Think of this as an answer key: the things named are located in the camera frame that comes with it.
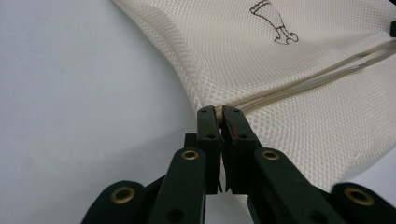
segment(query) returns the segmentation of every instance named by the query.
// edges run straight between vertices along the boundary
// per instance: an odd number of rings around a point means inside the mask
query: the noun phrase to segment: embroidered logo
[[[265,19],[274,27],[274,30],[277,32],[277,37],[274,40],[276,43],[288,45],[289,40],[298,42],[297,34],[291,33],[286,29],[279,12],[275,10],[270,1],[260,1],[250,9],[250,12],[255,16]]]

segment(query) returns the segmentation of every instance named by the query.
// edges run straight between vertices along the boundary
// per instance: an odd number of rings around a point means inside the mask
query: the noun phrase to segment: brass ring
[[[274,151],[270,151],[270,150],[266,150],[264,152],[262,152],[262,156],[270,161],[276,161],[280,158],[279,154],[277,154]]]
[[[111,194],[113,203],[128,203],[134,197],[134,189],[130,187],[120,187]]]
[[[370,194],[361,189],[348,187],[344,190],[345,195],[354,203],[363,206],[371,206],[374,204],[374,198]]]
[[[192,151],[192,150],[188,150],[188,151],[181,153],[181,157],[187,161],[193,161],[193,160],[197,159],[198,156],[199,156],[198,152]]]

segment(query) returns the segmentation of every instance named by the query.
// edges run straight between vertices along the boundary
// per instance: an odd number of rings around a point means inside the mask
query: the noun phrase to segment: white table
[[[149,184],[195,132],[194,113],[110,0],[0,0],[1,223],[79,223],[110,184]],[[349,178],[395,205],[395,161],[392,150]],[[207,197],[205,220],[251,223],[231,194]]]

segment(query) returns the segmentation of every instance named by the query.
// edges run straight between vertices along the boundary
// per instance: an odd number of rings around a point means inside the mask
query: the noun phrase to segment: white fabric
[[[162,51],[194,109],[283,91],[391,41],[387,0],[115,0]],[[247,114],[265,147],[330,189],[396,144],[396,57]]]

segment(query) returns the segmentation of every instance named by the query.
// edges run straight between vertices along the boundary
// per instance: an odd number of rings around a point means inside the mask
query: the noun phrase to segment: brown embroidery
[[[286,29],[279,12],[275,10],[270,1],[260,1],[250,9],[250,12],[255,16],[265,19],[274,27],[274,30],[277,32],[277,37],[274,40],[276,43],[288,45],[289,40],[298,42],[297,34],[290,33]]]

